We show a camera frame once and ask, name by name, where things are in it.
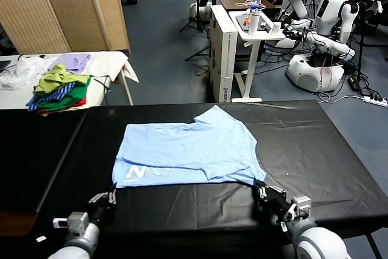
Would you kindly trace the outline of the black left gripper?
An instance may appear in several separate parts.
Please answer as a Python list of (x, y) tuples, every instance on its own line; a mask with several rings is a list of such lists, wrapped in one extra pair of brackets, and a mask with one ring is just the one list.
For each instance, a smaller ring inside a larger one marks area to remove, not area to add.
[(108, 226), (114, 217), (116, 207), (116, 183), (108, 192), (101, 192), (88, 200), (89, 222), (97, 226)]

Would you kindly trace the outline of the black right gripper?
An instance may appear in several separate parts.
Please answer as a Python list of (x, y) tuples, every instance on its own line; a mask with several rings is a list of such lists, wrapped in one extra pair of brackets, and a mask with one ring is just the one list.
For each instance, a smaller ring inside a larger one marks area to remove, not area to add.
[(290, 221), (289, 209), (292, 204), (287, 201), (287, 193), (278, 186), (267, 186), (263, 181), (256, 182), (259, 199), (262, 207), (270, 209), (278, 218), (278, 221)]

